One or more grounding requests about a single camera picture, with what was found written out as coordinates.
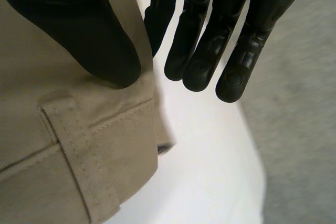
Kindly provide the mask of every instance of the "khaki fabric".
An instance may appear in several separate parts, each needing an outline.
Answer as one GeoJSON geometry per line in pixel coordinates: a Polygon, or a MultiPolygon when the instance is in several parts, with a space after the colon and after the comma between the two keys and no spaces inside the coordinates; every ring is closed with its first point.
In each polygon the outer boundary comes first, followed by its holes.
{"type": "Polygon", "coordinates": [[[87,73],[0,0],[0,223],[103,223],[171,146],[136,0],[110,0],[140,57],[126,89],[87,73]]]}

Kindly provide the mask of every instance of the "robotic hand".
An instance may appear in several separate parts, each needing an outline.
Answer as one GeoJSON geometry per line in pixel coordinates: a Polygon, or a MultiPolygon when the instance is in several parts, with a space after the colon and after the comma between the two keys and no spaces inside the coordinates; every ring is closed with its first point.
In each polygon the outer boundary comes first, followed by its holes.
{"type": "MultiPolygon", "coordinates": [[[[176,0],[151,0],[145,26],[157,53],[175,10],[176,0]]],[[[183,80],[191,91],[204,90],[219,63],[246,0],[213,0],[212,13],[198,45],[210,0],[184,0],[183,12],[165,64],[165,75],[183,80]]],[[[245,24],[217,83],[216,94],[235,102],[243,94],[259,55],[277,20],[295,0],[250,0],[245,24]]]]}
{"type": "MultiPolygon", "coordinates": [[[[153,55],[158,51],[175,11],[176,0],[151,0],[145,12],[153,55]]],[[[183,80],[192,91],[209,84],[246,0],[213,0],[205,33],[197,41],[209,0],[185,0],[166,76],[183,80]]],[[[276,21],[294,0],[251,0],[244,27],[220,77],[216,93],[225,102],[241,96],[276,21]]],[[[8,0],[63,46],[91,74],[119,87],[134,83],[141,73],[135,47],[122,29],[108,0],[8,0]]]]}

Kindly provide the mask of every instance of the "white surface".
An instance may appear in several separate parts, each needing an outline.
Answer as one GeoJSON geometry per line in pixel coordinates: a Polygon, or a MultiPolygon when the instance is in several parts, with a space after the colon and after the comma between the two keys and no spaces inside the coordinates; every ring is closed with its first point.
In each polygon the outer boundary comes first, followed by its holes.
{"type": "MultiPolygon", "coordinates": [[[[143,14],[149,0],[138,1],[143,14]]],[[[153,178],[106,224],[260,224],[264,172],[239,104],[215,95],[222,69],[200,93],[163,74],[182,4],[178,0],[154,61],[176,145],[159,158],[153,178]]]]}

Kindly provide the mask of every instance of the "gray floor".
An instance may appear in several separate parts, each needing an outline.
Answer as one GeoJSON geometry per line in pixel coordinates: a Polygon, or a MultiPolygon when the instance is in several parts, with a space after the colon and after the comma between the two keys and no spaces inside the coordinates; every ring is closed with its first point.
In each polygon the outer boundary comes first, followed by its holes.
{"type": "Polygon", "coordinates": [[[265,224],[336,223],[336,0],[297,0],[241,99],[267,171],[265,224]]]}

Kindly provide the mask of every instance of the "black finger pad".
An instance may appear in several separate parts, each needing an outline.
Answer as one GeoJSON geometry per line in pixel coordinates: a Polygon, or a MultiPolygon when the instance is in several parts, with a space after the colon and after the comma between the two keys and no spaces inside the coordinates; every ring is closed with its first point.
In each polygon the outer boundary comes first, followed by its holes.
{"type": "Polygon", "coordinates": [[[174,66],[172,63],[166,63],[164,66],[164,74],[171,81],[181,81],[183,76],[183,67],[174,66]]]}
{"type": "Polygon", "coordinates": [[[212,74],[211,67],[207,66],[204,61],[193,61],[185,70],[183,84],[190,91],[203,91],[208,86],[212,74]]]}
{"type": "Polygon", "coordinates": [[[245,89],[243,77],[238,73],[228,73],[218,81],[216,94],[224,102],[232,103],[239,100],[245,89]]]}

